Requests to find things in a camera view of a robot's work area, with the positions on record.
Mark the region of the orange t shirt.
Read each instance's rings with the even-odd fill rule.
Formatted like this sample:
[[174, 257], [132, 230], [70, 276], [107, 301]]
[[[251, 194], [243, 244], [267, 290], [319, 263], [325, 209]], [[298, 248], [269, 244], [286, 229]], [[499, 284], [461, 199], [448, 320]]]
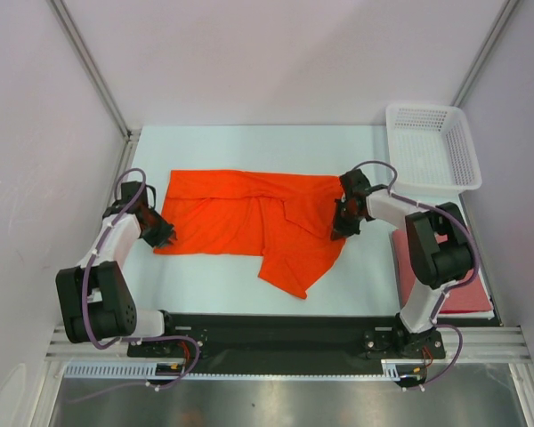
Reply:
[[158, 254], [259, 257], [260, 279], [304, 299], [343, 250], [331, 237], [342, 195], [334, 175], [174, 170], [161, 215], [176, 239]]

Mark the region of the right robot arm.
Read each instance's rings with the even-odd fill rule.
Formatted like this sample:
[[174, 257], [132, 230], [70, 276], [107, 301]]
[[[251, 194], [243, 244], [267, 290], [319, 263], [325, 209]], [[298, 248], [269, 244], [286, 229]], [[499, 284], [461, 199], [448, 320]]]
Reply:
[[360, 233], [360, 223], [380, 220], [406, 234], [414, 284], [399, 318], [404, 326], [392, 335], [393, 348], [413, 357], [425, 346], [423, 332], [435, 327], [451, 290], [468, 285], [479, 269], [479, 256], [459, 206], [428, 205], [378, 187], [351, 192], [335, 201], [331, 238]]

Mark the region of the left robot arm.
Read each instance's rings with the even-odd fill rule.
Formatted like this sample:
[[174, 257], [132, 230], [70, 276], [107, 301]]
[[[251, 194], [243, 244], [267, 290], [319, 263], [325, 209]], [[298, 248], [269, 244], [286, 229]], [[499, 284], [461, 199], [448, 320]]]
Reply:
[[166, 326], [165, 313], [137, 309], [125, 281], [126, 259], [139, 240], [166, 248], [175, 240], [174, 226], [152, 208], [120, 213], [110, 207], [84, 258], [57, 273], [55, 285], [70, 342], [106, 347], [112, 339], [143, 339], [162, 356], [177, 349], [179, 335]]

